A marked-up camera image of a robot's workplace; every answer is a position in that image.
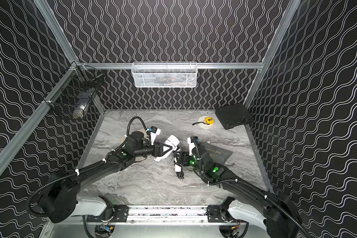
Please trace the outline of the dark grey hair dryer bag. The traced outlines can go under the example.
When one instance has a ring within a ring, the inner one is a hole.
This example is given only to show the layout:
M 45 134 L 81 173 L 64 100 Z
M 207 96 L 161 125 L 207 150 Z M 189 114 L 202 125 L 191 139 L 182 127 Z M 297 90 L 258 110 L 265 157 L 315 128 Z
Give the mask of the dark grey hair dryer bag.
M 233 152 L 207 142 L 201 142 L 200 147 L 209 153 L 210 158 L 217 163 L 225 165 L 227 160 L 232 156 Z

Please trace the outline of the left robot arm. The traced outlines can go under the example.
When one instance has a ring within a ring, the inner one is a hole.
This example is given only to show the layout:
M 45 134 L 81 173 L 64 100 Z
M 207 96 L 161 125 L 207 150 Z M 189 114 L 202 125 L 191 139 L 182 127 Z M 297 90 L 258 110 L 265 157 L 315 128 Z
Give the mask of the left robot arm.
M 115 150 L 102 160 L 76 169 L 65 175 L 57 173 L 46 184 L 36 189 L 27 199 L 26 211 L 34 217 L 47 217 L 59 223 L 72 216 L 101 216 L 104 221 L 113 217 L 112 206 L 104 197 L 80 198 L 78 194 L 86 186 L 108 176 L 121 172 L 148 156 L 163 158 L 174 147 L 156 142 L 158 128 L 148 128 L 141 117 L 130 119 L 126 138 Z

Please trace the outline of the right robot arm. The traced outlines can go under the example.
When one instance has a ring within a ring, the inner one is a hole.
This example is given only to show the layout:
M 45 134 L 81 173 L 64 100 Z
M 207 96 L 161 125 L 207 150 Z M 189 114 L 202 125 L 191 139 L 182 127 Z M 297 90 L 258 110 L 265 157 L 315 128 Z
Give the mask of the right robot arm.
M 272 238 L 295 238 L 298 233 L 310 237 L 288 196 L 264 191 L 239 178 L 229 168 L 212 160 L 200 143 L 194 143 L 188 152 L 175 151 L 174 159 L 179 178 L 183 178 L 183 167 L 192 167 L 207 185 L 218 185 L 233 194 L 220 206 L 224 221 L 239 220 L 259 226 Z

